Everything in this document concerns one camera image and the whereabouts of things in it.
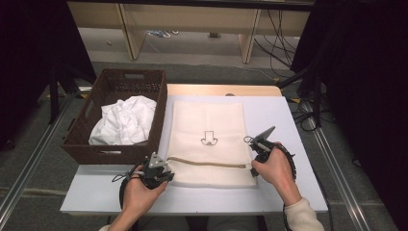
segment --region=printed arrow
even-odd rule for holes
[[[214,138],[214,131],[205,131],[204,132],[204,139],[201,139],[201,142],[207,146],[216,145],[218,139]]]

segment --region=human hand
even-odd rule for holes
[[[253,160],[251,164],[267,182],[275,187],[286,206],[295,204],[302,198],[293,180],[289,161],[279,148],[272,149],[265,163]]]
[[[142,166],[138,166],[136,171],[141,169]],[[109,230],[128,230],[150,210],[156,199],[165,191],[166,186],[167,182],[164,182],[158,188],[150,190],[144,186],[138,176],[135,175],[129,179],[123,196],[122,212],[109,227]]]

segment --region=white sleeve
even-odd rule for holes
[[[323,225],[317,219],[316,212],[310,207],[306,198],[285,207],[285,214],[289,227],[293,231],[324,230]]]
[[[108,231],[109,226],[110,225],[105,225],[101,229],[99,229],[99,231]]]

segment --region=white cloth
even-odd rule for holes
[[[131,145],[147,141],[156,101],[142,95],[117,100],[102,107],[102,118],[93,127],[89,144]]]
[[[243,141],[241,103],[175,101],[173,107],[167,163],[175,183],[216,188],[256,185],[249,146]]]

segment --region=brown plastic basket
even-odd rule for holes
[[[101,107],[136,95],[157,102],[148,140],[134,145],[90,145],[90,132],[102,118]],[[80,165],[134,165],[158,151],[166,101],[163,70],[104,69],[72,124],[63,149]]]

